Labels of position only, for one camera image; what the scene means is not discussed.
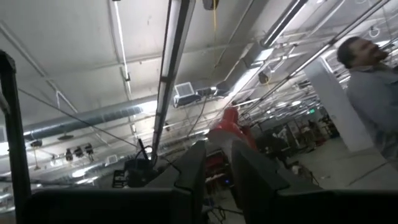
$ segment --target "black pole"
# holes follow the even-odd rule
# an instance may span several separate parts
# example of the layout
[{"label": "black pole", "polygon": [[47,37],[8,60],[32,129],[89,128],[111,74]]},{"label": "black pole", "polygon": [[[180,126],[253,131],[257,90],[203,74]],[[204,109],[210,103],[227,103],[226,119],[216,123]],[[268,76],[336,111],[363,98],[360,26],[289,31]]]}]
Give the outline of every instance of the black pole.
[{"label": "black pole", "polygon": [[22,210],[30,197],[29,170],[19,108],[16,67],[14,59],[2,50],[0,50],[0,82],[2,93],[9,105],[9,113],[5,113],[4,116],[6,119],[16,220],[17,223],[22,223]]}]

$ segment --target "floor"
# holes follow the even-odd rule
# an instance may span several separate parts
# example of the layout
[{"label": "floor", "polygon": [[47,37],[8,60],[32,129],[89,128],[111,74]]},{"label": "floor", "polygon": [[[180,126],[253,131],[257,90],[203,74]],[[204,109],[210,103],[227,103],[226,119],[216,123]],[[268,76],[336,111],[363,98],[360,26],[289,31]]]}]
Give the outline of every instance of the floor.
[{"label": "floor", "polygon": [[[375,149],[352,153],[340,138],[327,141],[313,152],[289,159],[289,162],[293,161],[300,161],[310,169],[324,189],[398,190],[398,171]],[[228,191],[215,195],[215,201],[223,208],[238,210]],[[219,223],[213,214],[210,214],[210,220]],[[223,223],[245,222],[241,215],[226,213]]]}]

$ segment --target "man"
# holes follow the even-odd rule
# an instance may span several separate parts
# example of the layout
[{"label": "man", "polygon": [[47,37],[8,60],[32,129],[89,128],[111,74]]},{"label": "man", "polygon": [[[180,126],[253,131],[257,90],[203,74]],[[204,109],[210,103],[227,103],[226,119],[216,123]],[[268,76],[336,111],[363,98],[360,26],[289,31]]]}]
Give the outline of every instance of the man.
[{"label": "man", "polygon": [[350,72],[347,96],[381,154],[398,169],[398,73],[384,65],[388,53],[360,37],[346,40],[338,61]]}]

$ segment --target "white column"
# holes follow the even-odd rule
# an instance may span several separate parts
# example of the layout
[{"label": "white column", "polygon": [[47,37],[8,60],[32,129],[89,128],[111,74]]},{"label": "white column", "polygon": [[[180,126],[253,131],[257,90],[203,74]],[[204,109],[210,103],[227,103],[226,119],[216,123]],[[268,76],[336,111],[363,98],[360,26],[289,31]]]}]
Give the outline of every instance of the white column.
[{"label": "white column", "polygon": [[373,147],[369,133],[325,60],[315,60],[304,72],[348,149],[361,151]]}]

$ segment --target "white ceiling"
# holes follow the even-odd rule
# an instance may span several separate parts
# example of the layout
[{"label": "white ceiling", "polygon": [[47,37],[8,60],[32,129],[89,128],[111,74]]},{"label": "white ceiling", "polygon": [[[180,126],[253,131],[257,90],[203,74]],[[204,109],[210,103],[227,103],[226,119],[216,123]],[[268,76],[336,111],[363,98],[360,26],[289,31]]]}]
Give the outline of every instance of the white ceiling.
[{"label": "white ceiling", "polygon": [[[234,64],[243,56],[245,49],[251,46],[250,43],[258,41],[271,31],[270,28],[291,0],[263,2],[255,0],[254,7],[248,9],[246,18],[243,20],[245,22],[234,34],[250,2],[248,0],[220,1],[216,11],[215,41],[213,12],[204,10],[202,2],[197,1],[176,84],[203,82],[207,86],[215,86],[224,80]],[[287,59],[272,75],[269,74],[272,78],[267,85],[259,85],[257,79],[254,78],[244,90],[257,88],[254,91],[238,94],[235,100],[242,100],[249,96],[255,99],[266,94],[269,89],[308,60],[329,40],[327,38],[331,39],[333,34],[341,31],[369,7],[368,3],[355,4],[354,1],[346,1],[338,12],[311,37],[305,34],[297,35],[312,30],[317,22],[322,20],[327,12],[340,1],[317,2],[317,0],[309,0],[277,41],[277,43],[285,43],[308,40],[309,44],[299,45],[292,52],[301,56]],[[122,48],[116,22],[116,9],[111,1],[13,0],[2,1],[0,4],[0,25],[3,32],[7,32],[7,37],[0,34],[0,47],[16,61],[19,88],[56,106],[57,97],[54,89],[48,84],[50,81],[78,112],[91,111],[127,101],[121,73]],[[118,4],[124,49],[131,75],[131,99],[155,95],[159,82],[168,1],[122,0]],[[386,13],[390,16],[392,12],[390,9],[395,9],[398,2],[391,1],[389,4],[386,7]],[[373,20],[363,26],[360,31],[365,30],[366,34],[371,24],[381,21],[374,18],[382,17],[383,13],[378,12],[378,15],[375,15]],[[385,34],[385,32],[381,34],[382,39],[386,38]],[[275,50],[271,58],[276,58],[276,60],[270,66],[274,67],[278,64],[277,58],[285,55],[289,50],[289,47]],[[21,52],[28,55],[30,61]],[[221,54],[223,56],[220,63],[214,69],[215,62],[219,60]],[[269,98],[263,106],[267,108],[278,101],[293,101],[302,96],[303,90],[296,90],[292,86],[304,80],[305,75],[298,75],[290,80],[276,93],[279,94],[278,97]],[[59,111],[23,93],[19,93],[19,96],[24,126],[64,116]],[[221,115],[220,111],[231,100],[230,97],[209,100],[203,112],[204,116],[199,119],[193,132],[208,129],[212,119]],[[203,100],[177,109],[171,106],[167,114],[167,122],[173,126],[170,131],[164,131],[162,142],[186,136],[200,114],[202,106]],[[60,109],[67,113],[75,112],[62,100]],[[130,121],[124,118],[100,124],[97,127],[106,129],[111,134],[127,141],[135,142],[130,129],[132,123],[135,123],[139,137],[150,144],[154,127],[153,114],[140,114],[130,118]],[[135,152],[135,149],[125,142],[100,133],[101,138],[110,144],[110,146],[104,146],[98,137],[89,135],[92,132],[91,129],[73,131],[71,134],[75,138],[67,142],[58,142],[59,136],[43,139],[42,150],[49,153],[38,152],[39,162],[49,160],[51,153],[61,154],[68,147],[88,142],[97,148],[95,156],[99,160],[112,154]],[[79,138],[82,134],[86,134],[87,137]],[[34,156],[31,154],[32,152],[28,153],[30,164],[34,163]],[[8,171],[8,158],[5,156],[0,160],[0,173]],[[31,171],[31,177],[40,176],[40,178],[51,179],[51,174],[55,173],[52,171],[50,167],[46,171],[40,171],[40,175],[35,175],[35,172]]]}]

